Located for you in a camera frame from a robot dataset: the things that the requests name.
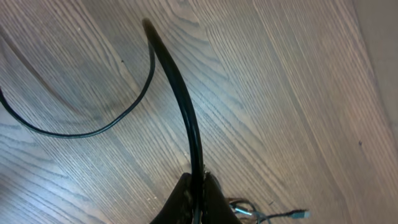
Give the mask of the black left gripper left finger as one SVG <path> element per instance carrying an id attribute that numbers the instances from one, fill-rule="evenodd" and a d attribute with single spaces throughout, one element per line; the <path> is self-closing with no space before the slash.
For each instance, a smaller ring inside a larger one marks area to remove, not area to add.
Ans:
<path id="1" fill-rule="evenodd" d="M 183 173 L 158 215 L 150 224 L 192 224 L 192 175 Z"/>

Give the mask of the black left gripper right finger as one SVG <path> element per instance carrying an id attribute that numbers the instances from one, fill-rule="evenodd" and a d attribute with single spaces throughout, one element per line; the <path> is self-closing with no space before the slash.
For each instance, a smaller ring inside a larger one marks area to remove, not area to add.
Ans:
<path id="1" fill-rule="evenodd" d="M 241 224 L 230 209 L 216 177 L 209 172 L 205 174 L 202 211 L 201 222 L 204 224 Z"/>

